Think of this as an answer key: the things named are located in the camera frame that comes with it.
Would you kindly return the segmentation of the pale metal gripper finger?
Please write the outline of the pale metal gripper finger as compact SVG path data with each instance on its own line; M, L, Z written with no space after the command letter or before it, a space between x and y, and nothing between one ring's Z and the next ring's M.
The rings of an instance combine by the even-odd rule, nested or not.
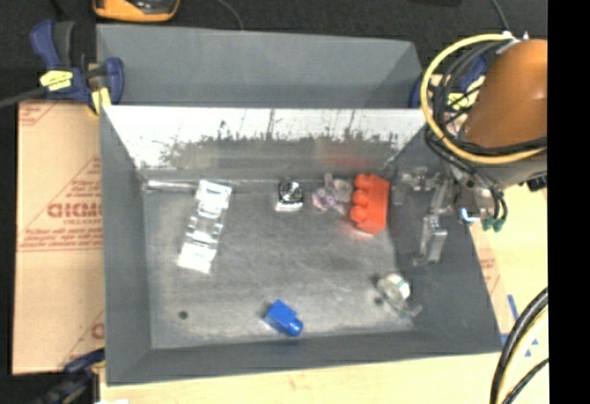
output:
M438 264L441 261L447 235L448 231L442 227L438 215L426 215L422 221L419 252L413 258L413 264L415 266Z
M440 172L430 172L427 167L401 170L392 188L393 204L403 205L411 196L429 195L432 201L443 186Z

